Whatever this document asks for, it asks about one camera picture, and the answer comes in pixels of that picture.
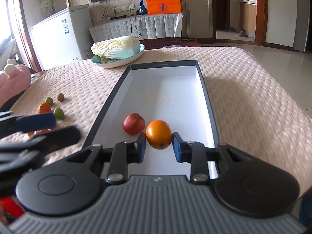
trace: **blue bottle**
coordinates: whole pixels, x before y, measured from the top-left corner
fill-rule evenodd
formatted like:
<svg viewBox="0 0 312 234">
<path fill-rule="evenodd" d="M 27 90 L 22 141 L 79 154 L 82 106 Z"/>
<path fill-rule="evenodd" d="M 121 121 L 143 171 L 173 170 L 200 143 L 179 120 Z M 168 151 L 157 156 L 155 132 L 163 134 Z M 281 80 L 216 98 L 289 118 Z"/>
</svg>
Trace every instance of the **blue bottle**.
<svg viewBox="0 0 312 234">
<path fill-rule="evenodd" d="M 147 10 L 143 4 L 143 0 L 140 0 L 140 7 L 137 10 L 137 15 L 146 15 L 147 14 Z"/>
</svg>

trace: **pink plush toy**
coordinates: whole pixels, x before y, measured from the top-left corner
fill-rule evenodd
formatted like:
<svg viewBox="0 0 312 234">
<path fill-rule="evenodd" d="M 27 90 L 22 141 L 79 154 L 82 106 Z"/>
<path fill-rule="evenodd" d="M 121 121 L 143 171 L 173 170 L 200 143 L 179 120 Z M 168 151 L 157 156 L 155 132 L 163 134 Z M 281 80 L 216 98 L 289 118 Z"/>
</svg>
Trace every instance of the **pink plush toy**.
<svg viewBox="0 0 312 234">
<path fill-rule="evenodd" d="M 31 81 L 30 70 L 26 65 L 18 65 L 14 59 L 7 60 L 0 71 L 0 107 L 10 98 L 28 89 Z"/>
</svg>

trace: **red apple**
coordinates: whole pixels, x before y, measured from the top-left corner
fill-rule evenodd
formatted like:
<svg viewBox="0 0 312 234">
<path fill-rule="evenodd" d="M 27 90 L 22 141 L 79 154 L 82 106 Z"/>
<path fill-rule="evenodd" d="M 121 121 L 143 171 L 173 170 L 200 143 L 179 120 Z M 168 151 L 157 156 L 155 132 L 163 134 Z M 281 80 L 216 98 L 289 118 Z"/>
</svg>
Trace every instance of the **red apple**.
<svg viewBox="0 0 312 234">
<path fill-rule="evenodd" d="M 122 128 L 131 135 L 136 135 L 143 131 L 145 120 L 138 113 L 129 114 L 122 122 Z"/>
</svg>

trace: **oval plate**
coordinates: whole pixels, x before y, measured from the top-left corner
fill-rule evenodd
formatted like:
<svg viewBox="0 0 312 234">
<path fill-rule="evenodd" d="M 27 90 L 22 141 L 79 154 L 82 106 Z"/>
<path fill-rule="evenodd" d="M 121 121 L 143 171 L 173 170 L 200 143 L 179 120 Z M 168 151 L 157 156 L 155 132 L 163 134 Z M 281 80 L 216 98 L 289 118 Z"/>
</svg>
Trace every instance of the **oval plate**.
<svg viewBox="0 0 312 234">
<path fill-rule="evenodd" d="M 143 51 L 145 50 L 145 46 L 143 44 L 140 43 L 140 52 L 138 54 L 135 54 L 129 58 L 123 59 L 123 60 L 117 60 L 117 59 L 112 59 L 112 60 L 108 60 L 104 63 L 94 63 L 97 66 L 99 66 L 100 68 L 116 68 L 116 67 L 120 67 L 123 65 L 126 65 L 130 62 L 135 61 L 136 59 L 138 59 L 142 54 Z"/>
</svg>

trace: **floor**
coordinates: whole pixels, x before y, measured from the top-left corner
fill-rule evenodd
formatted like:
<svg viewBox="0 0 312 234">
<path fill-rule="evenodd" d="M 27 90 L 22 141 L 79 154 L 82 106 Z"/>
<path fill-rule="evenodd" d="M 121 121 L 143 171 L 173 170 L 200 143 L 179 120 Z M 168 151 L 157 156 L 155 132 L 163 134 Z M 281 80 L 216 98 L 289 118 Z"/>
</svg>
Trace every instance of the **floor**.
<svg viewBox="0 0 312 234">
<path fill-rule="evenodd" d="M 245 38 L 245 37 L 240 37 L 236 36 L 238 32 L 228 32 L 224 30 L 217 30 L 216 31 L 216 38 L 217 39 L 223 39 L 223 40 L 246 40 L 246 41 L 255 41 L 254 38 Z"/>
<path fill-rule="evenodd" d="M 312 119 L 312 54 L 231 43 L 202 46 L 235 46 L 245 49 L 262 63 Z"/>
</svg>

